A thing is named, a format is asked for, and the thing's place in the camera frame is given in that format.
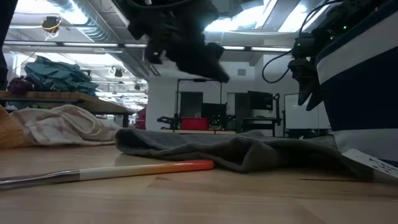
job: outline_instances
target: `gray towel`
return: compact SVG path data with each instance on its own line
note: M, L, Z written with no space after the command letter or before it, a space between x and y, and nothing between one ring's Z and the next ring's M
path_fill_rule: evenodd
M342 156L332 136L298 140L266 137L260 131L183 135L122 129L116 133L116 146L132 156L171 161L210 159L236 172L321 165L324 169L345 168L362 180L373 177L372 169Z

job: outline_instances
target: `black cable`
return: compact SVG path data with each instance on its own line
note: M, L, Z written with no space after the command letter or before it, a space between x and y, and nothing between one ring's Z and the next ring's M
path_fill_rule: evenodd
M304 21L303 21L303 24L301 25L300 30L299 30L299 32L298 32L298 36L300 37L300 35L301 35L302 31L303 31L303 27L304 27L304 26L306 25L306 23L308 22L308 21L307 21L308 18L309 18L315 11L317 11L317 10L323 8L324 6L327 6L327 5L330 5L330 4L334 4L334 3L338 3L338 2L343 2L343 1L345 1L345 0L335 0L335 1L326 2L326 3L324 3L324 4L320 5L320 6L317 6L315 9L312 9L311 12L308 13L308 15L305 17L305 19L304 19ZM285 72L279 79L277 79L277 80L275 80L275 81L269 81L269 80L267 80L267 79L266 79L266 76L264 75L264 70L266 69L266 67L267 67L271 62L273 62L274 60L276 60L276 59L278 59L278 58L281 58L281 57L283 57L283 56L285 56L285 55L291 53L292 51L293 51L293 49L290 50L290 51L288 51L288 52L286 52L286 53L284 53L284 54L282 54L282 55L279 55L279 56L274 57L273 59L269 60L269 62L267 62L267 63L264 65L264 67L262 68L262 73L261 73L262 79L263 79L264 81L266 81L267 83L270 83L270 84L277 83L277 82L281 81L281 79L283 79L283 78L286 76L286 74L287 74L287 72L289 71L289 69L287 69L286 72Z
M267 63L264 65L264 67L262 68L262 72L261 72L262 79L263 79L264 81L266 81L267 83L270 83L270 84L274 84L274 83L277 83L277 82L281 81L281 79L283 79L283 78L286 76L287 72L289 71L289 68L288 68L288 69L286 70L286 72L285 72L280 78L278 78L277 80L275 80L275 81L269 81L269 80L266 79L266 76L264 75L264 70L266 69L266 67L267 67L271 62L273 62L273 61L277 60L278 58L281 58L281 57L283 57L283 56L285 56L285 55L288 55L289 53L292 53L292 50L290 50L290 51L288 51L288 52L286 52L286 53L283 53L283 54L281 54L281 55L279 55L279 56L274 57L273 59L269 60L269 62L267 62Z
M182 4L188 3L192 0L181 0L179 2L175 2L172 4L166 4L166 5L161 5L161 6L143 6L140 4L137 4L136 2L134 2L133 0L127 0L127 3L131 6L131 7L135 7L137 9L153 9L153 10L158 10L158 9L168 9L168 8L173 8L173 7L177 7L180 6Z

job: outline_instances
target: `paper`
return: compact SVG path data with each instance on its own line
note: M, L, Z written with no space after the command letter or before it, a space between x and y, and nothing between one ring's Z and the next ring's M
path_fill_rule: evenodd
M357 149L350 149L343 153L343 156L352 159L356 162L360 162L368 167L381 171L385 174L391 175L398 178L398 168L394 167L386 162L381 161L373 156L369 156Z

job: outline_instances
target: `whiteboard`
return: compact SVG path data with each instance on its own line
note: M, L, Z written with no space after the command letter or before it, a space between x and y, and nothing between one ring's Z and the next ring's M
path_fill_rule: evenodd
M299 106L299 94L285 95L286 129L330 129L325 104L322 102L311 111L307 111L307 101Z

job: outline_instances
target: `blue stripe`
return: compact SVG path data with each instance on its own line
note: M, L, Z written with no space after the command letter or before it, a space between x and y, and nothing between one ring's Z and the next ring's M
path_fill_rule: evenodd
M385 18L393 15L393 13L398 11L398 0L391 0L385 6L381 7L377 12L370 15L364 21L360 22L358 25L349 30L346 34L337 38L333 43L323 49L317 56L316 64L319 63L320 60L330 55L334 51L338 50L340 47L344 46L355 37L361 35L369 28L375 26L379 22L383 21Z
M398 47L321 85L332 130L398 128Z

